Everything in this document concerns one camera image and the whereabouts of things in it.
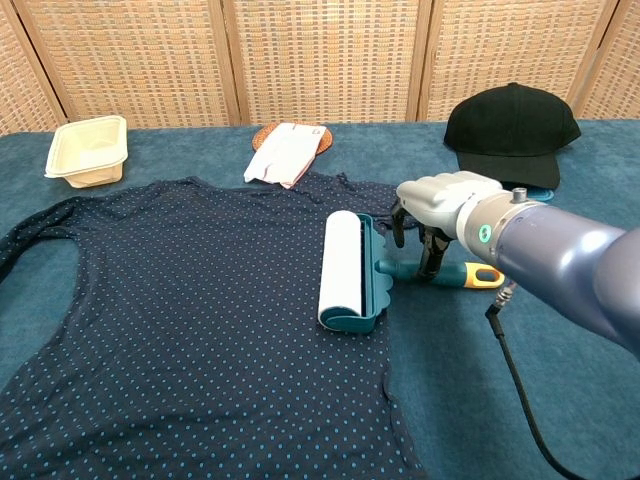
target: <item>wicker folding screen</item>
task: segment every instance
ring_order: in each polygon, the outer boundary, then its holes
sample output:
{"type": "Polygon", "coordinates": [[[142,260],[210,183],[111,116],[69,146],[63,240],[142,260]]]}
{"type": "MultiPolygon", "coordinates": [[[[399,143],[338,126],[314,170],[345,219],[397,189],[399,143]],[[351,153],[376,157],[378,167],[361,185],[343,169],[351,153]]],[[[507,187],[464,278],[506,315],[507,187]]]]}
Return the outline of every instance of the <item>wicker folding screen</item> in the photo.
{"type": "Polygon", "coordinates": [[[404,121],[419,3],[224,0],[243,121],[404,121]]]}
{"type": "Polygon", "coordinates": [[[0,135],[55,130],[64,122],[9,1],[0,2],[0,135]]]}
{"type": "Polygon", "coordinates": [[[640,118],[640,3],[623,0],[607,31],[578,114],[640,118]]]}
{"type": "Polygon", "coordinates": [[[610,0],[435,0],[419,120],[515,81],[569,103],[615,7],[610,0]]]}
{"type": "Polygon", "coordinates": [[[16,7],[70,120],[237,123],[218,1],[24,0],[16,7]]]}

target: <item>round cork coaster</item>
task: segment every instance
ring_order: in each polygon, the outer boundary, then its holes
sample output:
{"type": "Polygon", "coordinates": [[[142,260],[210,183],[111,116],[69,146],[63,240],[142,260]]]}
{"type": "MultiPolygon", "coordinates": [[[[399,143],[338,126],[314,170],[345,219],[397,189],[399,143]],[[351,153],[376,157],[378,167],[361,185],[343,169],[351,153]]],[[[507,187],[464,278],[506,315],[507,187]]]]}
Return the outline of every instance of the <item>round cork coaster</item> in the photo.
{"type": "MultiPolygon", "coordinates": [[[[254,150],[258,150],[262,142],[269,136],[273,130],[280,125],[279,123],[270,123],[266,127],[262,128],[258,133],[253,136],[253,141],[251,144],[253,145],[254,150]]],[[[316,155],[320,155],[322,152],[327,150],[333,144],[333,135],[327,128],[324,131],[324,135],[320,139],[320,143],[318,144],[318,149],[316,150],[316,155]]]]}

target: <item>woven panel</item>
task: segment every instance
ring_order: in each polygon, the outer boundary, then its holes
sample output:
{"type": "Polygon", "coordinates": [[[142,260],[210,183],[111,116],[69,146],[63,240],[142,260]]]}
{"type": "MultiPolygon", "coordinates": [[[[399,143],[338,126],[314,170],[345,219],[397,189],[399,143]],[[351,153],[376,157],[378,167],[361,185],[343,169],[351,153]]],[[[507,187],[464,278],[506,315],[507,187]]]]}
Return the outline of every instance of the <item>woven panel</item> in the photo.
{"type": "Polygon", "coordinates": [[[615,32],[593,88],[584,118],[640,118],[640,4],[630,2],[615,32]]]}
{"type": "Polygon", "coordinates": [[[405,119],[417,0],[234,6],[250,123],[405,119]]]}
{"type": "Polygon", "coordinates": [[[73,119],[228,125],[206,0],[28,0],[73,119]]]}
{"type": "Polygon", "coordinates": [[[49,131],[57,126],[53,110],[0,7],[0,135],[49,131]]]}
{"type": "Polygon", "coordinates": [[[444,121],[465,98],[512,81],[566,99],[606,3],[444,1],[421,119],[444,121]]]}

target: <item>black cable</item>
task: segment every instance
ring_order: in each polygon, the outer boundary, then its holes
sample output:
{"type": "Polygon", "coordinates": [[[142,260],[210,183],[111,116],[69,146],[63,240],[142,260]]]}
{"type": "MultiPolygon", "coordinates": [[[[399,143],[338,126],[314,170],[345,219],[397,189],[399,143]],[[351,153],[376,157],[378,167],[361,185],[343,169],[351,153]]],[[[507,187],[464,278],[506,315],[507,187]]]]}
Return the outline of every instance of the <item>black cable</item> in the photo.
{"type": "Polygon", "coordinates": [[[549,465],[551,465],[553,469],[563,477],[570,480],[586,480],[584,477],[581,477],[580,475],[577,475],[571,470],[562,466],[562,464],[558,462],[551,454],[551,452],[547,448],[547,445],[544,443],[542,434],[540,433],[540,430],[538,430],[533,412],[531,411],[531,406],[529,405],[529,400],[527,399],[527,394],[524,390],[524,386],[522,385],[522,381],[520,380],[520,375],[518,375],[518,370],[516,369],[515,363],[513,362],[513,358],[511,358],[511,352],[509,352],[509,347],[507,346],[507,341],[505,340],[504,332],[502,331],[502,325],[500,324],[500,320],[498,319],[498,312],[500,312],[500,308],[495,305],[491,305],[484,315],[489,320],[489,324],[491,325],[493,334],[496,336],[498,342],[500,343],[502,354],[504,355],[504,359],[507,361],[507,365],[509,366],[509,372],[511,372],[511,377],[513,378],[513,382],[516,385],[516,390],[518,391],[518,397],[520,397],[522,410],[524,411],[524,415],[527,418],[529,430],[531,431],[531,435],[533,435],[536,445],[538,446],[538,450],[540,450],[540,453],[542,453],[542,456],[549,463],[549,465]]]}

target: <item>teal lint roller cover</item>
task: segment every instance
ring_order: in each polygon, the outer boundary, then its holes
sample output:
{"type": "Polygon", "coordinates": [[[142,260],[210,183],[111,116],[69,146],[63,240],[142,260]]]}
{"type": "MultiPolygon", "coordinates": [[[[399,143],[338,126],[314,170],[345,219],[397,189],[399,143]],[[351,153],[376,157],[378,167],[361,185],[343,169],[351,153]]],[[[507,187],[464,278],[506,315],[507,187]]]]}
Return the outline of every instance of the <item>teal lint roller cover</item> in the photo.
{"type": "Polygon", "coordinates": [[[343,307],[334,307],[320,312],[318,320],[331,330],[369,333],[374,329],[378,315],[391,302],[388,290],[393,286],[393,279],[375,268],[378,260],[384,258],[384,237],[375,231],[369,215],[357,215],[362,235],[362,315],[354,315],[353,311],[343,307]]]}

